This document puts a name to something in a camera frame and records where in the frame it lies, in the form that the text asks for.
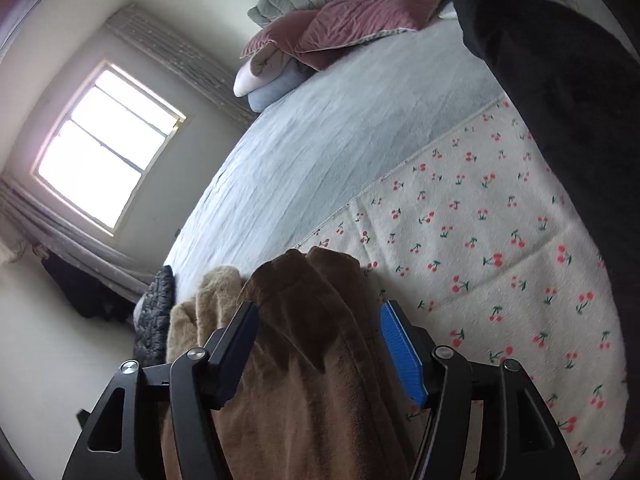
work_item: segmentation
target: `cherry print blanket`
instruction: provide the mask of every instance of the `cherry print blanket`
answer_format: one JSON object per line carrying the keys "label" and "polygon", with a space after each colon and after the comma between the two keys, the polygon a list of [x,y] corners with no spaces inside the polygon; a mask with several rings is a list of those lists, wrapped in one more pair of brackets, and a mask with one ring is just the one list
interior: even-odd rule
{"label": "cherry print blanket", "polygon": [[[610,478],[623,457],[628,395],[609,279],[506,96],[373,183],[298,245],[313,246],[359,259],[378,304],[398,300],[436,343],[476,362],[521,361],[582,478]],[[417,447],[424,416],[397,397]],[[470,478],[479,417],[474,410]]]}

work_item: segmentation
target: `black fabric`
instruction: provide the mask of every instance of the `black fabric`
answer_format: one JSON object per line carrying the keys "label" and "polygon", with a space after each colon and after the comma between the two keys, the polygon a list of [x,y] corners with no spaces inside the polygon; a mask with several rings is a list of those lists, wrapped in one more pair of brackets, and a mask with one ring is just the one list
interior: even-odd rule
{"label": "black fabric", "polygon": [[71,306],[82,317],[101,317],[108,321],[124,322],[135,306],[131,301],[111,290],[97,278],[88,275],[57,254],[49,253],[42,266],[58,284]]}
{"label": "black fabric", "polygon": [[169,314],[174,306],[174,297],[174,272],[165,265],[142,297],[133,357],[143,367],[161,365],[166,359]]}
{"label": "black fabric", "polygon": [[545,0],[454,0],[465,45],[512,99],[607,266],[640,433],[640,65],[618,40]]}

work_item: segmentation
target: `gray curtain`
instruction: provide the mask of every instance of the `gray curtain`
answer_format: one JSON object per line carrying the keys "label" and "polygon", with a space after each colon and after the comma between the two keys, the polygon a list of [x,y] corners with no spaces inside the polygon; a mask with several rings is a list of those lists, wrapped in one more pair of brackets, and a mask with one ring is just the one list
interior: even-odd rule
{"label": "gray curtain", "polygon": [[124,7],[104,25],[191,85],[244,129],[255,120],[246,98],[234,95],[234,74],[146,10]]}
{"label": "gray curtain", "polygon": [[155,278],[132,258],[93,238],[39,202],[6,173],[0,175],[0,214],[31,242],[98,278],[119,295],[137,301]]}

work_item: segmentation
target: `white pillow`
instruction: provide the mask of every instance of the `white pillow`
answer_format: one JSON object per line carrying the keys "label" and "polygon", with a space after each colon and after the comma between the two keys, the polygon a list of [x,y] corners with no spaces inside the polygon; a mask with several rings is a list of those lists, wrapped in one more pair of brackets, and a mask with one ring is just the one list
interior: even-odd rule
{"label": "white pillow", "polygon": [[234,94],[242,97],[276,79],[291,59],[273,43],[265,44],[242,65],[236,75]]}

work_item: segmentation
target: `light blue bedsheet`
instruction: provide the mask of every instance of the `light blue bedsheet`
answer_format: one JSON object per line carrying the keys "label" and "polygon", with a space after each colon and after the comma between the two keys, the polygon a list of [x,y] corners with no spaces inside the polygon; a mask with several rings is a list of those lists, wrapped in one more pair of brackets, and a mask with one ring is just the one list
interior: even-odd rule
{"label": "light blue bedsheet", "polygon": [[375,41],[314,75],[252,124],[191,213],[166,260],[177,301],[214,266],[250,274],[281,254],[501,91],[456,21]]}

